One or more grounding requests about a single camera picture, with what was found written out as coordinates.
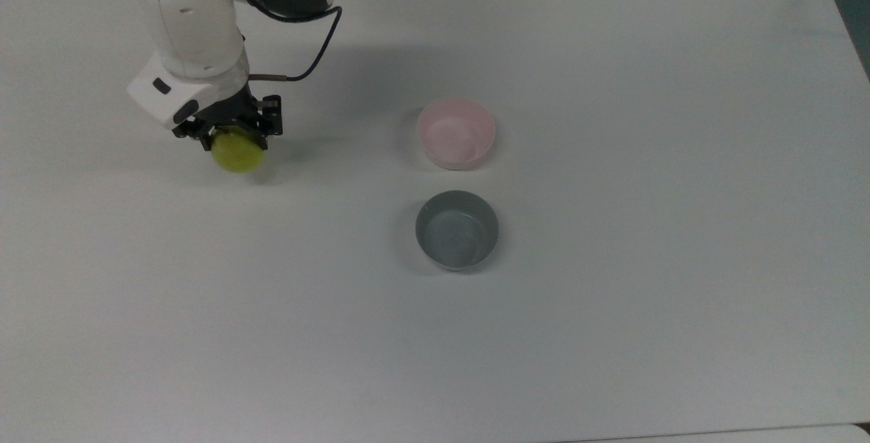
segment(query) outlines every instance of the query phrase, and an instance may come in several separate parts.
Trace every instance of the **yellow ball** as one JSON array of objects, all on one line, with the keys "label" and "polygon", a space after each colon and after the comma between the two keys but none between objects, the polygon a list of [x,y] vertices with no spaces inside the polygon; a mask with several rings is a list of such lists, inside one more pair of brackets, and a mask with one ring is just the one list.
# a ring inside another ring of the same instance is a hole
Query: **yellow ball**
[{"label": "yellow ball", "polygon": [[247,173],[263,162],[263,155],[263,149],[257,145],[257,137],[239,127],[215,130],[211,141],[211,157],[224,170]]}]

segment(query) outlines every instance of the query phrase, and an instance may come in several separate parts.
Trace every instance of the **black bracket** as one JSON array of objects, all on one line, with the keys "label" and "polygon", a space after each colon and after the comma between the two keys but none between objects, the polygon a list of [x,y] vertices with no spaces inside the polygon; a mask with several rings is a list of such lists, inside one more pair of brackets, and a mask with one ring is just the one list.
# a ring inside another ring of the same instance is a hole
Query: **black bracket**
[{"label": "black bracket", "polygon": [[172,130],[175,137],[190,137],[199,141],[205,151],[211,151],[212,130],[221,127],[239,127],[257,137],[264,151],[269,148],[266,138],[283,134],[281,97],[270,95],[262,101],[251,95],[248,85],[239,93],[196,112]]}]

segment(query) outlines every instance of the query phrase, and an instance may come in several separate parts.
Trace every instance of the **gray bowl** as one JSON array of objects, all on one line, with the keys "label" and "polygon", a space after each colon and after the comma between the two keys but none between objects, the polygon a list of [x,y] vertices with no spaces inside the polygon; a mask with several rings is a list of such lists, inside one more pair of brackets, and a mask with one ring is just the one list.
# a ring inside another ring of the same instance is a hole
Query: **gray bowl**
[{"label": "gray bowl", "polygon": [[473,193],[438,193],[417,214],[417,242],[445,270],[459,272],[481,263],[497,241],[495,211]]}]

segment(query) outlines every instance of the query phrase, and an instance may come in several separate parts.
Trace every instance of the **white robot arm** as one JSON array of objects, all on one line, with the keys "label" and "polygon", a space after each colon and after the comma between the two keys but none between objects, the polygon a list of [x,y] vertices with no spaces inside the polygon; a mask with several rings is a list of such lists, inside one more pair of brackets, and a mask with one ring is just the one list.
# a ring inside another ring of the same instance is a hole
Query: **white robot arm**
[{"label": "white robot arm", "polygon": [[[237,0],[282,22],[307,22],[336,14],[319,61],[332,37],[340,7],[334,0]],[[233,0],[139,0],[156,52],[127,91],[177,137],[199,140],[211,151],[211,136],[237,127],[266,149],[265,137],[282,133],[279,96],[251,95],[245,40],[236,25]],[[294,81],[299,78],[283,78]]]}]

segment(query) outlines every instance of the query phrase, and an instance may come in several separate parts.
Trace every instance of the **white table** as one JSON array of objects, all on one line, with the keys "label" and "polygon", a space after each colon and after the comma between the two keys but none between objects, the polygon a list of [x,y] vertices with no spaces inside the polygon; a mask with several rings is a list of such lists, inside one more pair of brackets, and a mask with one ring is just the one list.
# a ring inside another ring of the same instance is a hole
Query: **white table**
[{"label": "white table", "polygon": [[[833,0],[339,0],[249,176],[124,87],[133,0],[0,3],[0,439],[478,443],[870,419],[870,85]],[[328,21],[240,7],[254,71]],[[484,103],[478,171],[416,113]],[[500,214],[442,272],[414,215]]]}]

